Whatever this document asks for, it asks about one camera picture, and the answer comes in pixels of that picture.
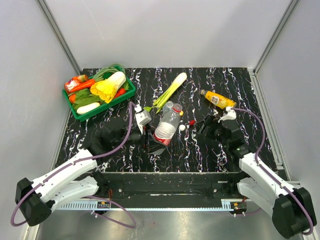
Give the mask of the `blue white bottle cap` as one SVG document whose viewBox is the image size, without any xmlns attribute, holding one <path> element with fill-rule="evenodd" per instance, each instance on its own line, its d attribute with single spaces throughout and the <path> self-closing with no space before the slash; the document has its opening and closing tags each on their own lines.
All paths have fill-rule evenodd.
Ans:
<svg viewBox="0 0 320 240">
<path fill-rule="evenodd" d="M 179 126 L 179 130 L 180 131 L 184 131 L 186 129 L 186 126 L 184 125 L 184 124 L 181 124 L 180 126 Z"/>
</svg>

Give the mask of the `water bottle red cap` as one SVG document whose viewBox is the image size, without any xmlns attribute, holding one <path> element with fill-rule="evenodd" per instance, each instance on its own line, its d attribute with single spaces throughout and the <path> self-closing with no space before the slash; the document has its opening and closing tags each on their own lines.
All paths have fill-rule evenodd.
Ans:
<svg viewBox="0 0 320 240">
<path fill-rule="evenodd" d="M 163 115 L 153 133 L 153 137 L 156 141 L 165 146 L 170 144 L 179 126 L 182 109 L 183 107 L 179 103 L 174 103 L 172 108 Z"/>
</svg>

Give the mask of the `orange juice bottle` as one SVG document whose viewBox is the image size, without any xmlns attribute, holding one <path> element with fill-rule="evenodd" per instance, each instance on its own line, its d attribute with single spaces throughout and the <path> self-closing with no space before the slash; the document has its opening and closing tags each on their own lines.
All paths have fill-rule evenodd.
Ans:
<svg viewBox="0 0 320 240">
<path fill-rule="evenodd" d="M 226 109 L 227 107 L 235 108 L 237 106 L 235 101 L 209 90 L 201 89 L 200 94 L 204 96 L 210 103 L 222 110 Z"/>
</svg>

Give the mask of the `clear bottle blue cap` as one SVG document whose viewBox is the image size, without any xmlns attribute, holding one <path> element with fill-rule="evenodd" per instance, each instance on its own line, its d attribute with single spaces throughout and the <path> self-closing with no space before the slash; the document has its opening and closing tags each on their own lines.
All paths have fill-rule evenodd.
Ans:
<svg viewBox="0 0 320 240">
<path fill-rule="evenodd" d="M 167 101 L 165 104 L 164 104 L 164 106 L 163 106 L 163 108 L 162 108 L 162 113 L 163 113 L 163 115 L 165 115 L 166 113 L 168 113 L 169 111 L 171 111 L 172 110 L 172 108 L 173 108 L 173 105 L 174 105 L 174 103 L 172 102 L 172 101 Z"/>
</svg>

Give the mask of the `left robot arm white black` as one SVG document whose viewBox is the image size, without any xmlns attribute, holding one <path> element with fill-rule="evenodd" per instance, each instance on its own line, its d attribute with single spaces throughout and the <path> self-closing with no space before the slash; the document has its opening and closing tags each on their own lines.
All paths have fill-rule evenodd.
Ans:
<svg viewBox="0 0 320 240">
<path fill-rule="evenodd" d="M 16 186 L 16 208 L 10 219 L 11 225 L 19 226 L 15 222 L 17 211 L 21 211 L 25 223 L 33 227 L 61 206 L 75 200 L 87 196 L 111 197 L 113 190 L 109 180 L 96 168 L 114 154 L 117 147 L 125 144 L 140 145 L 146 154 L 161 154 L 166 146 L 156 140 L 153 133 L 149 125 L 134 127 L 129 131 L 104 127 L 84 148 L 59 167 L 34 180 L 26 177 L 21 179 Z"/>
</svg>

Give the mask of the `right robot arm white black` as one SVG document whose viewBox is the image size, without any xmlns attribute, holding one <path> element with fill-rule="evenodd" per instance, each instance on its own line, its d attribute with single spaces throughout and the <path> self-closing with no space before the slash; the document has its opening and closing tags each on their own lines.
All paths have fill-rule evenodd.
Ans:
<svg viewBox="0 0 320 240">
<path fill-rule="evenodd" d="M 207 116 L 195 124 L 197 133 L 220 142 L 233 170 L 241 170 L 247 177 L 228 184 L 233 198 L 249 198 L 264 210 L 282 237 L 309 235 L 317 225 L 310 193 L 297 188 L 272 171 L 243 140 L 243 133 L 233 119 L 220 120 Z"/>
</svg>

